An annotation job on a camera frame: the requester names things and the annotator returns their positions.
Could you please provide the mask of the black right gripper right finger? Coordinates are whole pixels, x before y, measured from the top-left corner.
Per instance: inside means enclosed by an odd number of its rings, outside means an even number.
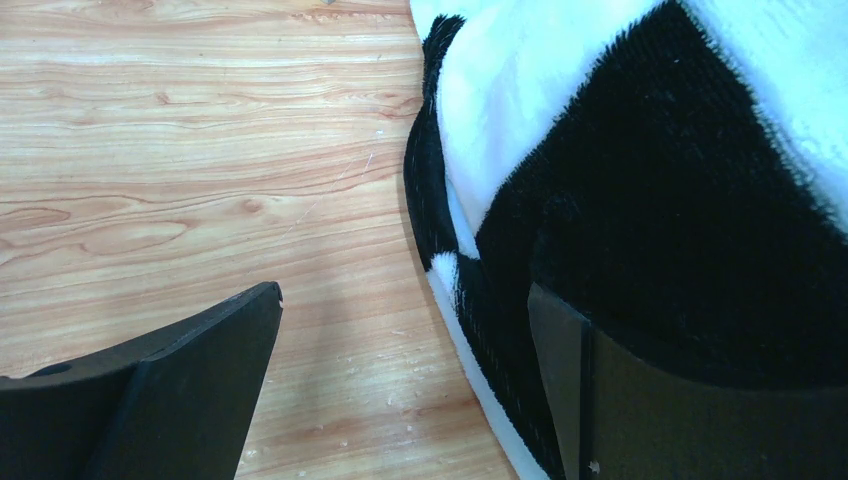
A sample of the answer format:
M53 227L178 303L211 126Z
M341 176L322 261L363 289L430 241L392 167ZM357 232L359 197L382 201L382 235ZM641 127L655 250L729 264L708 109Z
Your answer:
M569 479L843 479L847 389L774 389L533 285L527 309Z

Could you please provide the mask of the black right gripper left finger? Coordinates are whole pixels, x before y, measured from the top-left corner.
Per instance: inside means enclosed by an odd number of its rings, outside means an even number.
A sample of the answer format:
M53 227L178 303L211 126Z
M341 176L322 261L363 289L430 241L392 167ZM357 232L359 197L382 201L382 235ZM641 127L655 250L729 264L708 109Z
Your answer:
M282 292L259 283L118 345L1 380L5 479L231 479Z

